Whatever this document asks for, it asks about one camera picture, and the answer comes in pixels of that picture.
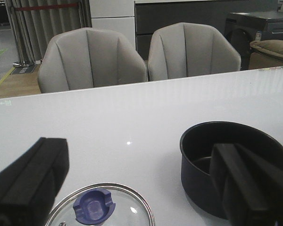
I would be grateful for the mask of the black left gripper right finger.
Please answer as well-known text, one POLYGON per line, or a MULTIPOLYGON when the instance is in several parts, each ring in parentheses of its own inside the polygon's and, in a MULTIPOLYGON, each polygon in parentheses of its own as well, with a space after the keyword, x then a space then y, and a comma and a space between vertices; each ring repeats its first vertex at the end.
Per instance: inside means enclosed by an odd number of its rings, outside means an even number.
POLYGON ((283 171, 239 144, 215 144, 209 173, 232 226, 283 226, 283 171))

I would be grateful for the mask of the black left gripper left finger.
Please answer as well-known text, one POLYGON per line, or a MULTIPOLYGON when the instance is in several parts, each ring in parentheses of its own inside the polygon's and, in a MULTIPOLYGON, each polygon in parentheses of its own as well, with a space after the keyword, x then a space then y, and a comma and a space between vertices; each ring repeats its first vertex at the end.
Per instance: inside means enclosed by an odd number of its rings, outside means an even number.
POLYGON ((69 171, 67 140, 39 138, 0 172, 0 226, 43 226, 69 171))

